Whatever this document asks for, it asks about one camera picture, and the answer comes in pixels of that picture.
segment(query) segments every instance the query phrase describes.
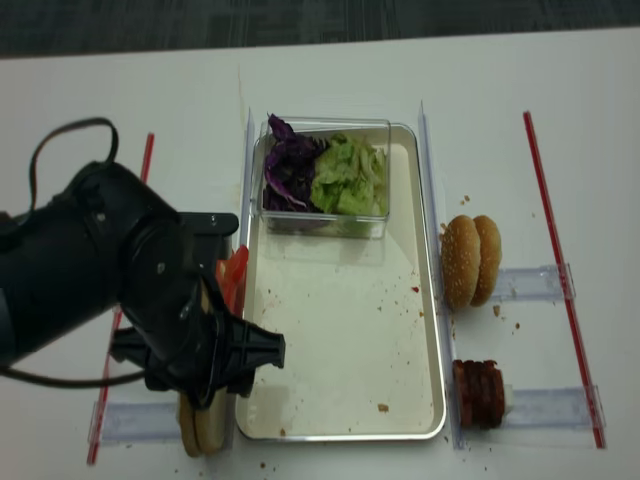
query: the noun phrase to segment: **metal tray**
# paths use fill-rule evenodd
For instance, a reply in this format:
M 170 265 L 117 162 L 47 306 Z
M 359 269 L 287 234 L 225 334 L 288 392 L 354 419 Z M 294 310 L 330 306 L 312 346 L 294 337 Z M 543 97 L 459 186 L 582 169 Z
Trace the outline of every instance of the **metal tray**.
M 442 428 L 422 166 L 408 127 L 392 125 L 390 158 L 391 212 L 380 240 L 278 235 L 249 200 L 244 317 L 284 333 L 287 355 L 284 369 L 258 369 L 251 397 L 236 402 L 247 437 L 422 440 Z

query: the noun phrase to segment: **red cabbage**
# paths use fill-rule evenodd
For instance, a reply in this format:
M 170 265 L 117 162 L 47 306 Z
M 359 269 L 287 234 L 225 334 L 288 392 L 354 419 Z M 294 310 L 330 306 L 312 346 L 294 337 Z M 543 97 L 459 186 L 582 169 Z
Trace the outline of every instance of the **red cabbage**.
M 311 202 L 311 183 L 315 177 L 315 159 L 328 143 L 296 134 L 291 125 L 275 115 L 269 126 L 276 140 L 264 163 L 267 185 L 262 192 L 265 210 L 317 212 Z

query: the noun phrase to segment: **lettuce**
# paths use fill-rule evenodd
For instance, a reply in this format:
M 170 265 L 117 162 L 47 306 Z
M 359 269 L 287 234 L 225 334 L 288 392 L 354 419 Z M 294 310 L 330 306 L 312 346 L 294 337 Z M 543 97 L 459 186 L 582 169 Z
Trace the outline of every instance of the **lettuce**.
M 385 215 L 387 160 L 381 150 L 335 134 L 315 161 L 311 202 L 325 213 Z

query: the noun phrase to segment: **plastic container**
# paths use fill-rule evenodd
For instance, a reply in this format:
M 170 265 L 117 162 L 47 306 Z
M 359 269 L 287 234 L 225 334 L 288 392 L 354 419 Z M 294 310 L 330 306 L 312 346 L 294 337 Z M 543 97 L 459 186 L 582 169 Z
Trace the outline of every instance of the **plastic container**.
M 334 215 L 326 213 L 276 212 L 263 208 L 262 192 L 265 188 L 264 161 L 275 144 L 271 127 L 265 121 L 254 149 L 253 191 L 251 201 L 271 232 L 307 234 L 353 238 L 382 238 L 390 211 L 390 141 L 391 125 L 387 120 L 350 120 L 283 117 L 296 133 L 328 140 L 335 133 L 346 133 L 366 140 L 375 149 L 381 149 L 387 157 L 387 211 L 383 215 Z

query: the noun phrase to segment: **red stick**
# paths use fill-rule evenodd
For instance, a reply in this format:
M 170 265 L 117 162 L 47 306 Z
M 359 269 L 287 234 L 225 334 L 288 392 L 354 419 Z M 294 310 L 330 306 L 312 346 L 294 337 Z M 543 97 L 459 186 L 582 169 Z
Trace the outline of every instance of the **red stick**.
M 569 293 L 569 285 L 567 284 L 567 277 L 564 272 L 564 255 L 562 254 L 562 247 L 560 246 L 560 237 L 558 230 L 556 229 L 556 221 L 553 217 L 553 210 L 551 209 L 551 197 L 549 196 L 549 190 L 547 189 L 547 181 L 544 177 L 544 170 L 542 169 L 542 159 L 540 158 L 540 150 L 538 150 L 538 142 L 536 140 L 536 133 L 533 129 L 533 120 L 531 119 L 530 112 L 524 112 L 524 125 L 527 130 L 527 137 L 529 139 L 529 148 L 531 149 L 531 156 L 533 157 L 533 167 L 536 171 L 536 177 L 538 177 L 538 186 L 540 187 L 540 196 L 542 197 L 542 205 L 544 207 L 544 214 L 547 218 L 547 226 L 549 227 L 549 236 L 551 237 L 551 245 L 553 246 L 553 254 L 556 259 L 556 265 L 560 272 L 560 278 L 562 279 L 562 289 L 565 294 L 565 307 L 567 309 L 567 316 L 569 317 L 569 326 L 571 328 L 571 336 L 573 337 L 573 346 L 576 350 L 576 356 L 578 358 L 578 367 L 580 368 L 580 377 L 582 378 L 582 385 L 585 387 L 585 393 L 587 396 L 587 402 L 589 404 L 589 413 L 591 414 L 591 421 L 595 425 L 593 427 L 593 437 L 596 441 L 597 448 L 606 448 L 606 441 L 604 438 L 604 430 L 602 428 L 602 419 L 599 412 L 595 407 L 595 400 L 591 395 L 590 387 L 591 373 L 589 372 L 589 364 L 587 363 L 587 353 L 582 343 L 582 335 L 580 334 L 580 326 L 578 324 L 578 313 L 576 312 L 575 303 Z
M 144 147 L 144 157 L 142 158 L 142 169 L 140 171 L 140 180 L 147 183 L 149 178 L 149 169 L 151 168 L 151 154 L 153 153 L 153 141 L 155 136 L 153 133 L 147 135 L 147 144 Z M 109 378 L 109 352 L 111 351 L 111 343 L 113 335 L 120 327 L 122 321 L 122 312 L 118 311 L 113 314 L 113 323 L 111 324 L 111 337 L 109 339 L 109 348 L 107 349 L 107 357 L 104 361 L 102 370 L 102 378 Z M 100 448 L 100 432 L 102 431 L 102 421 L 104 420 L 104 409 L 107 405 L 107 397 L 109 396 L 109 387 L 102 387 L 98 396 L 98 411 L 95 428 L 90 432 L 89 453 L 87 455 L 87 465 L 93 466 L 98 459 L 98 449 Z

